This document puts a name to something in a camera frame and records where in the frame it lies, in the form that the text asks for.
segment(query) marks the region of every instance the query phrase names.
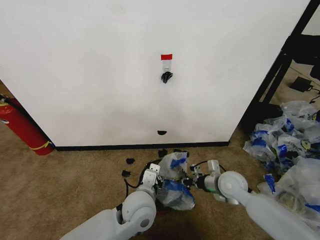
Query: red fire extinguisher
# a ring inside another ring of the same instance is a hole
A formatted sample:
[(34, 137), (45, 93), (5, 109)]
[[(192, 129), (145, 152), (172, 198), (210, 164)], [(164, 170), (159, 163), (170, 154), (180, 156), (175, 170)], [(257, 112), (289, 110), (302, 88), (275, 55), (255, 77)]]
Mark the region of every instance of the red fire extinguisher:
[(5, 98), (0, 95), (0, 120), (36, 154), (47, 155), (54, 150), (52, 143), (32, 123), (28, 113), (15, 98)]

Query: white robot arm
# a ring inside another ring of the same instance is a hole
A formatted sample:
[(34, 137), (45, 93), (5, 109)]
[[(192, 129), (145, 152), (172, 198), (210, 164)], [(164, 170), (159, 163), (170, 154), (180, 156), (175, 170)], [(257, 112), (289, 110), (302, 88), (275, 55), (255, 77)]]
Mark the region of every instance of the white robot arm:
[(202, 175), (196, 187), (213, 192), (217, 200), (242, 204), (249, 217), (276, 240), (319, 240), (320, 237), (296, 215), (262, 193), (249, 193), (246, 179), (238, 172), (220, 174), (219, 162), (207, 162), (211, 175)]
[[(250, 218), (276, 240), (319, 240), (303, 221), (272, 198), (249, 193), (246, 179), (234, 171), (220, 174), (217, 160), (208, 161), (210, 175), (191, 166), (197, 188), (212, 192), (219, 201), (242, 204)], [(103, 210), (85, 221), (61, 240), (127, 240), (148, 230), (156, 217), (155, 190), (160, 166), (151, 164), (144, 172), (142, 185), (112, 210)]]
[(151, 164), (143, 174), (142, 185), (122, 204), (88, 219), (61, 240), (127, 240), (148, 230), (156, 217), (156, 195), (153, 188), (160, 166)]

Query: red tape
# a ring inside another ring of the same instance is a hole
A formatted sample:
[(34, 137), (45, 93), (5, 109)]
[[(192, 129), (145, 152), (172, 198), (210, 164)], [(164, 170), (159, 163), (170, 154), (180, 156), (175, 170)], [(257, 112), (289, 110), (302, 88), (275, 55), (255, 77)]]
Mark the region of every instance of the red tape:
[(172, 54), (161, 54), (161, 61), (162, 60), (172, 60)]

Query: floor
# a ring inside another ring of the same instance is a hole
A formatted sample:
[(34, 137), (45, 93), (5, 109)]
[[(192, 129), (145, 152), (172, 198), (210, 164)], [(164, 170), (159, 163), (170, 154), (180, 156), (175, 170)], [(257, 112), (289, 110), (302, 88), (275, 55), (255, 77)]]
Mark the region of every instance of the floor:
[[(288, 88), (297, 76), (309, 78), (310, 67), (293, 63), (272, 102), (306, 100), (317, 93)], [(0, 84), (0, 92), (6, 93)], [(320, 109), (320, 100), (315, 103)], [(57, 240), (88, 218), (112, 209), (125, 198), (122, 170), (137, 182), (145, 163), (158, 149), (54, 151), (37, 156), (4, 124), (0, 124), (0, 236), (3, 240)], [(184, 148), (189, 164), (217, 159), (227, 170), (241, 173), (256, 190), (266, 173), (260, 163), (242, 150), (247, 136), (239, 127), (228, 147)], [(133, 165), (126, 158), (135, 158)], [(271, 240), (242, 206), (217, 202), (210, 193), (192, 189), (196, 199), (191, 211), (158, 215), (144, 239)]]

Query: baseboard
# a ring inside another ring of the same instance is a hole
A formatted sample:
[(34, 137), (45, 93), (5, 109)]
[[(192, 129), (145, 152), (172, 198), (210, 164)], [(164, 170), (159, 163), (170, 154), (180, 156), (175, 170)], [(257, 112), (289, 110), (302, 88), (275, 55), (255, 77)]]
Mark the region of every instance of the baseboard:
[(165, 144), (137, 144), (137, 145), (102, 145), (102, 146), (56, 146), (58, 151), (90, 151), (90, 150), (121, 150), (121, 149), (167, 149), (192, 147), (225, 147), (229, 141), (188, 142)]

